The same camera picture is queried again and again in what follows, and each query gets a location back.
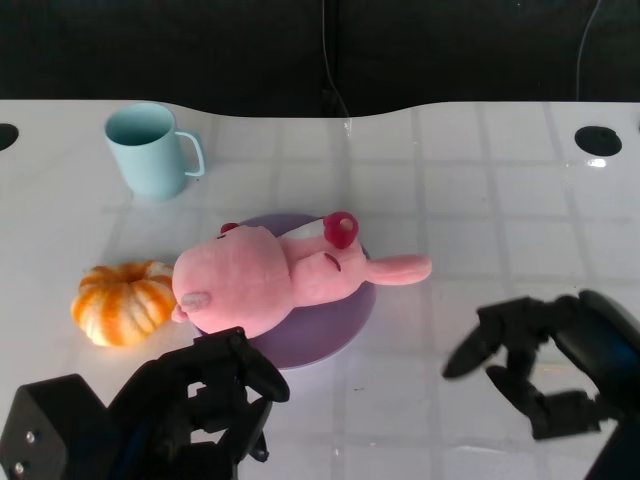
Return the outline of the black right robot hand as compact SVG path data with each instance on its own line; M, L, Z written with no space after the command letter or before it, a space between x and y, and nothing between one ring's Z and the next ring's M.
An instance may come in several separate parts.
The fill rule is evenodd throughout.
M597 432L606 420L639 420L639 327L619 303L593 290L544 302L520 297L478 308L478 325L450 355L442 375L461 378L479 367L531 424L536 440ZM530 377L540 347L557 349L597 387L544 394ZM500 349L503 366L486 366Z

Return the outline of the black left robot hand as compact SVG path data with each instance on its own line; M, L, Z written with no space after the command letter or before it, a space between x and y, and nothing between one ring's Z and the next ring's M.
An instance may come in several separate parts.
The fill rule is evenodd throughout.
M290 398L278 369L240 327L143 364L108 407L121 434L113 479L235 479L269 457L264 427Z

